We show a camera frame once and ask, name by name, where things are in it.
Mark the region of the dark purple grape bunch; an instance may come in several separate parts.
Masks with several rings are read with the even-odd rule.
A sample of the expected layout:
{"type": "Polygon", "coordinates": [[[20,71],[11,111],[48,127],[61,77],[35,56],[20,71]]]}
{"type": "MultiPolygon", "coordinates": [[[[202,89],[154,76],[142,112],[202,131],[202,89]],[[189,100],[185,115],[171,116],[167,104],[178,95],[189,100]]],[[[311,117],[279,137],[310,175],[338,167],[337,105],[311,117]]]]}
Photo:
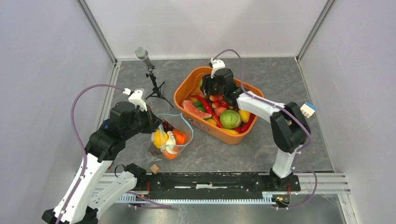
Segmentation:
{"type": "Polygon", "coordinates": [[[167,122],[167,121],[164,121],[163,123],[162,123],[162,126],[163,126],[163,130],[165,131],[165,132],[168,132],[168,131],[173,131],[175,128],[174,128],[174,126],[172,126],[169,122],[167,122]]]}

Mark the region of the yellow lemon toy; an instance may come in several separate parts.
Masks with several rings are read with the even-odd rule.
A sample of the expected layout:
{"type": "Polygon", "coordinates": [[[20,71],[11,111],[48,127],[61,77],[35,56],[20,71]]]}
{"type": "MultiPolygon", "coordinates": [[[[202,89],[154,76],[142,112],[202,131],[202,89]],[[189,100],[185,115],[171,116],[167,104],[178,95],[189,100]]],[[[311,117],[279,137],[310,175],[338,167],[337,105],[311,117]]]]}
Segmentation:
{"type": "Polygon", "coordinates": [[[168,137],[167,133],[164,131],[161,131],[160,129],[156,130],[151,135],[151,141],[154,144],[154,146],[158,149],[161,149],[165,145],[168,138],[169,137],[168,137]]]}

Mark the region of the clear zip top bag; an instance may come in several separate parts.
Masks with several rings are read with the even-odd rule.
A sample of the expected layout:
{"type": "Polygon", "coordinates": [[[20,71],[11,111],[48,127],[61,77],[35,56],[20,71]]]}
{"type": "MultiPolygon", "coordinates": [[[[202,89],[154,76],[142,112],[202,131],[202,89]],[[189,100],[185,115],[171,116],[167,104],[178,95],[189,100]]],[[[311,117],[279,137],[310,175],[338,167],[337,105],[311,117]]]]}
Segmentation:
{"type": "Polygon", "coordinates": [[[158,117],[161,123],[151,134],[148,153],[159,159],[175,159],[193,140],[193,129],[182,114],[161,113],[158,117]]]}

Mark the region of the white mushroom toy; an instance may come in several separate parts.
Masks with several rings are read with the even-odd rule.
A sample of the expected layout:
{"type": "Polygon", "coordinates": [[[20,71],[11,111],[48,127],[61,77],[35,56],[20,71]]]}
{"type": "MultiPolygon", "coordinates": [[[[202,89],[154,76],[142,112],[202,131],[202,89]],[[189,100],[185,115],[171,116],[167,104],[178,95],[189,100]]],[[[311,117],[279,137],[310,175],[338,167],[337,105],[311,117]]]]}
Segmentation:
{"type": "Polygon", "coordinates": [[[170,146],[170,145],[176,146],[176,140],[175,140],[175,137],[173,136],[172,131],[168,131],[167,135],[168,135],[168,139],[165,142],[163,150],[165,149],[166,146],[170,146]]]}

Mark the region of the small orange pumpkin toy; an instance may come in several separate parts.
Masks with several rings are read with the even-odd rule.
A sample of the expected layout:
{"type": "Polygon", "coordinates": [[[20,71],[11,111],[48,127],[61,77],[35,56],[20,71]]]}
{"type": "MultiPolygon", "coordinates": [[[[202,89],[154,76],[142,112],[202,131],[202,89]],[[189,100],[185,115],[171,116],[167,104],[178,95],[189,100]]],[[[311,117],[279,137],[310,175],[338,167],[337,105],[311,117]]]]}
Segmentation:
{"type": "Polygon", "coordinates": [[[174,129],[172,131],[173,136],[175,137],[177,145],[184,145],[187,141],[187,137],[184,131],[174,129]]]}

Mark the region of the orange fruit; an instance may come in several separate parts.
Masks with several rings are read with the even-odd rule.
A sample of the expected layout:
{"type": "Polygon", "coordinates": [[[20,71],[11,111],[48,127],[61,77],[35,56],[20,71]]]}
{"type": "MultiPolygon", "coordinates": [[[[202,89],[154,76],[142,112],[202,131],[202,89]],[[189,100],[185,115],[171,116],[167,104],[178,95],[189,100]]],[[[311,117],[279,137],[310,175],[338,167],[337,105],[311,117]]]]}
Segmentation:
{"type": "Polygon", "coordinates": [[[163,156],[168,159],[172,160],[175,159],[179,154],[179,147],[177,146],[166,146],[165,149],[163,150],[163,156]]]}

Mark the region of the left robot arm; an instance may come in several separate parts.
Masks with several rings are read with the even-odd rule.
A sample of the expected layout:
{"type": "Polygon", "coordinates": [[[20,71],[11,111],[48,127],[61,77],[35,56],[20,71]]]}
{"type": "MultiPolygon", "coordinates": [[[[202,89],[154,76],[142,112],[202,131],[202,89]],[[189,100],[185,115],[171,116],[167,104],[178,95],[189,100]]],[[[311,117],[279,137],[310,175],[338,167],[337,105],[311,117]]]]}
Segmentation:
{"type": "Polygon", "coordinates": [[[118,102],[97,131],[91,134],[83,149],[83,159],[72,184],[53,209],[46,210],[42,220],[48,224],[96,224],[99,214],[105,212],[127,190],[143,189],[145,171],[132,165],[124,171],[111,188],[93,198],[100,178],[111,166],[126,142],[137,134],[152,134],[161,124],[145,102],[118,102]]]}

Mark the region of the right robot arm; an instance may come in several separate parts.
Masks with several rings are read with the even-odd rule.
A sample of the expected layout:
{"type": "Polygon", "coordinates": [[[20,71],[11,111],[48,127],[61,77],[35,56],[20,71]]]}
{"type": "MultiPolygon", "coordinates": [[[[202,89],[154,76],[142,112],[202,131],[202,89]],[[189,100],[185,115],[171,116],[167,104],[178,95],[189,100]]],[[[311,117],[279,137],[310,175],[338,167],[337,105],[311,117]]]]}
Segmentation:
{"type": "Polygon", "coordinates": [[[270,170],[269,183],[275,190],[284,189],[289,183],[288,176],[293,172],[297,152],[311,141],[311,130],[298,104],[273,102],[247,90],[242,84],[237,86],[228,68],[203,75],[201,90],[205,95],[221,95],[229,105],[270,123],[278,151],[270,170]]]}

